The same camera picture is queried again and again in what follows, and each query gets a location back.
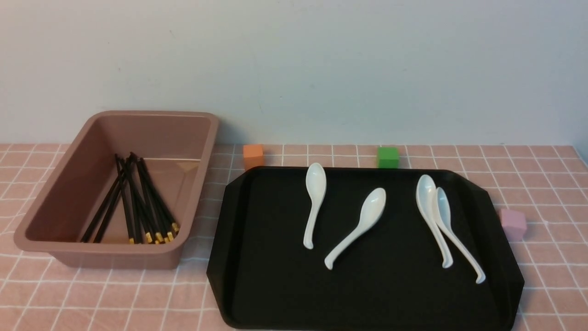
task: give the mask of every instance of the pink cube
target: pink cube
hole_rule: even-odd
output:
[[[509,241],[521,241],[527,232],[527,221],[520,211],[500,209],[500,223]]]

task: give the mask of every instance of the orange cube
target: orange cube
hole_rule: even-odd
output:
[[[263,146],[262,145],[244,145],[243,162],[245,171],[263,165]]]

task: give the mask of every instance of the spoon handle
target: spoon handle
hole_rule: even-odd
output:
[[[325,257],[325,266],[327,269],[333,270],[333,263],[343,251],[351,245],[363,232],[353,230],[345,237],[335,248]]]
[[[304,231],[303,244],[307,249],[313,249],[314,244],[312,243],[312,234],[315,230],[316,216],[319,213],[319,209],[313,203],[310,207],[310,214],[308,215],[308,221],[306,222],[306,230]]]
[[[459,240],[459,238],[457,238],[457,236],[446,227],[442,227],[441,230],[444,232],[447,238],[449,238],[449,240],[451,240],[453,244],[455,244],[455,247],[457,247],[457,249],[459,249],[459,251],[462,252],[466,260],[468,260],[468,262],[474,268],[474,271],[477,274],[476,284],[480,284],[484,280],[486,280],[486,274],[484,273],[484,270],[482,270],[482,267],[480,267],[480,264],[478,264],[476,259],[474,259],[470,251],[467,250],[466,246],[463,245],[462,241]]]
[[[428,221],[427,225],[431,228],[431,232],[433,233],[433,237],[437,242],[437,246],[439,246],[439,250],[441,251],[441,258],[443,259],[442,267],[444,269],[449,268],[453,265],[453,256],[451,255],[451,251],[449,250],[449,246],[447,246],[447,242],[443,238],[443,235],[439,231],[437,224],[433,221]]]

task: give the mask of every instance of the container rim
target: container rim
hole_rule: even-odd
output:
[[[219,119],[217,116],[209,112],[197,112],[197,111],[161,111],[161,110],[107,110],[96,113],[90,117],[83,125],[79,133],[74,138],[73,142],[57,164],[51,175],[47,179],[47,182],[41,188],[37,198],[34,199],[29,210],[24,215],[20,224],[14,231],[14,243],[16,247],[23,251],[42,251],[48,253],[70,253],[75,250],[77,253],[95,253],[95,254],[109,254],[114,253],[117,255],[132,255],[132,254],[161,254],[167,253],[183,246],[189,237],[191,228],[193,226],[196,209],[198,208],[198,201],[200,199],[200,193],[202,191],[201,185],[197,184],[192,187],[190,192],[190,200],[195,200],[196,203],[193,206],[189,206],[184,214],[178,215],[183,220],[182,230],[178,233],[178,236],[170,243],[163,245],[131,245],[128,243],[120,244],[102,244],[102,243],[78,243],[78,242],[60,242],[60,241],[35,241],[30,240],[26,237],[26,230],[37,215],[40,206],[44,202],[47,194],[50,192],[51,187],[55,184],[57,178],[62,174],[65,165],[71,159],[74,151],[79,147],[82,139],[86,136],[86,133],[94,125],[96,121],[103,117],[109,116],[166,116],[166,117],[203,117],[210,121],[210,128],[206,136],[206,142],[202,151],[203,155],[211,155],[212,149],[215,145],[216,133],[218,132]],[[208,169],[209,157],[204,157],[201,161],[199,168],[205,170]],[[204,181],[206,171],[197,174],[197,178],[201,177],[201,182]]]

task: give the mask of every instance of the green cube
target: green cube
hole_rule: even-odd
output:
[[[400,154],[396,147],[378,147],[377,148],[377,167],[387,169],[397,169],[400,161]]]

